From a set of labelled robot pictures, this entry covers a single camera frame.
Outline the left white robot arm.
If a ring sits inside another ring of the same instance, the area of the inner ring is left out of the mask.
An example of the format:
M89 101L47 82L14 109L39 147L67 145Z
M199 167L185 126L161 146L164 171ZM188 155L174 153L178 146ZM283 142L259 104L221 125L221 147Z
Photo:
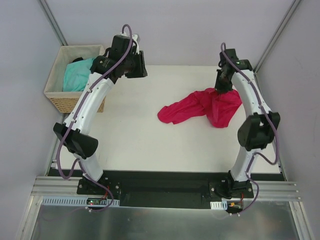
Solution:
M139 41L138 34L115 35L106 53L93 60L87 84L74 109L63 123L53 127L60 140L58 148L66 147L76 157L84 177L89 180L89 190L96 195L105 191L106 183L101 179L103 169L96 155L99 141L89 135L90 129L103 99L118 79L147 77Z

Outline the pink t shirt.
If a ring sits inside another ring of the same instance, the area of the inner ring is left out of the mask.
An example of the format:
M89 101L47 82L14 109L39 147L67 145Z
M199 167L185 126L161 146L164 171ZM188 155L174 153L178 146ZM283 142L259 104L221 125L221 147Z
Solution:
M158 119L165 124L180 124L194 117L206 116L215 128L226 128L242 100L233 89L227 93L219 93L214 88L194 91L182 100L161 108Z

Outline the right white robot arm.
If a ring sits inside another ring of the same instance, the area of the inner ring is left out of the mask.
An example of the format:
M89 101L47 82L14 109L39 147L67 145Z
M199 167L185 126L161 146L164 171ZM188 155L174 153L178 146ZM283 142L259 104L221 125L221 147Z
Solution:
M264 101L249 60L240 60L236 50L226 48L224 43L220 48L215 89L219 94L237 90L246 115L237 132L240 150L235 164L225 180L214 188L217 196L231 199L251 188L252 167L257 157L262 155L262 150L278 141L277 129L281 117L279 113L272 112Z

